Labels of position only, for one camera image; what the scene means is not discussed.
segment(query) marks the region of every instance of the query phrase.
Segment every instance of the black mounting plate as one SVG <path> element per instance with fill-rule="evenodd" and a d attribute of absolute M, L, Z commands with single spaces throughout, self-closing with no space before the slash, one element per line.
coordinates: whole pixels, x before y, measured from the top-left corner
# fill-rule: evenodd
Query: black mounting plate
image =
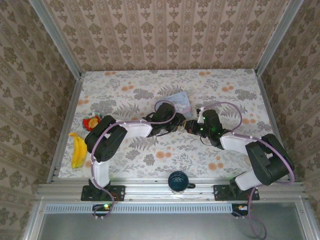
<path fill-rule="evenodd" d="M 234 196 L 230 190 L 230 185 L 214 185 L 213 193 L 215 201 L 248 201 L 252 188 L 241 192 L 238 196 Z M 252 200 L 260 200 L 258 190 L 253 193 Z"/>
<path fill-rule="evenodd" d="M 107 190 L 116 196 L 114 198 L 114 201 L 123 202 L 125 200 L 126 186 L 124 186 L 124 185 L 111 185 L 108 187 Z M 82 188 L 81 201 L 84 201 L 84 202 L 108 202 L 108 201 L 111 201 L 111 198 L 106 192 L 104 192 L 94 186 L 86 185 L 86 186 L 83 186 L 83 188 Z"/>

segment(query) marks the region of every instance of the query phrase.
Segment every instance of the mug handle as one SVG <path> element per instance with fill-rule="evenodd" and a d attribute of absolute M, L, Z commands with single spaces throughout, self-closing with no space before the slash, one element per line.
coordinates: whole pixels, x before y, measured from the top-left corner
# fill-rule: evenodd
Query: mug handle
<path fill-rule="evenodd" d="M 188 184 L 188 189 L 194 189 L 196 187 L 196 185 L 194 183 L 189 183 Z"/>

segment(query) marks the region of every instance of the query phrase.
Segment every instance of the patterned wallpaper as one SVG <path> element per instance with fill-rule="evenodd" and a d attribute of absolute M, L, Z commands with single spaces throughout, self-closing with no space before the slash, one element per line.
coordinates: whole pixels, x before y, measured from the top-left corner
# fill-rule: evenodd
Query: patterned wallpaper
<path fill-rule="evenodd" d="M 254 68 L 289 0 L 43 0 L 83 72 Z"/>
<path fill-rule="evenodd" d="M 0 239 L 25 228 L 75 79 L 27 0 L 0 1 Z"/>
<path fill-rule="evenodd" d="M 303 2 L 262 79 L 320 225 L 320 1 Z"/>

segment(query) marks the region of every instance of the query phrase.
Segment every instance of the floral tablecloth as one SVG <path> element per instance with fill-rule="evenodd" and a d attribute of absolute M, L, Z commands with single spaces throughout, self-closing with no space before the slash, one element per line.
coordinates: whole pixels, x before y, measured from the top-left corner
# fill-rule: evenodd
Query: floral tablecloth
<path fill-rule="evenodd" d="M 240 134 L 261 137 L 271 125 L 252 69 L 94 71 L 85 75 L 71 126 L 83 138 L 89 133 L 82 120 L 88 113 L 101 112 L 118 120 L 136 120 L 153 112 L 157 100 L 186 91 L 196 119 L 196 108 L 227 101 L 243 114 Z M 215 107 L 224 128 L 232 129 L 240 117 L 228 105 Z M 90 177 L 90 155 L 84 166 L 71 168 L 73 139 L 69 137 L 59 178 Z M 184 171 L 193 178 L 229 178 L 246 171 L 247 156 L 220 150 L 200 142 L 183 128 L 159 137 L 126 139 L 110 160 L 112 178 L 166 178 Z"/>

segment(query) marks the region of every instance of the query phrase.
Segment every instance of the damask wallpaper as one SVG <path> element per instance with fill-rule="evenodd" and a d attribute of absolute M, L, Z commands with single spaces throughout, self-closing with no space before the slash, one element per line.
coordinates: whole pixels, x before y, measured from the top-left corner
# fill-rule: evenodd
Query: damask wallpaper
<path fill-rule="evenodd" d="M 27 0 L 0 1 L 0 239 L 23 234 L 75 79 Z"/>
<path fill-rule="evenodd" d="M 289 0 L 43 0 L 83 72 L 254 68 Z"/>
<path fill-rule="evenodd" d="M 305 0 L 262 79 L 320 225 L 320 2 Z"/>

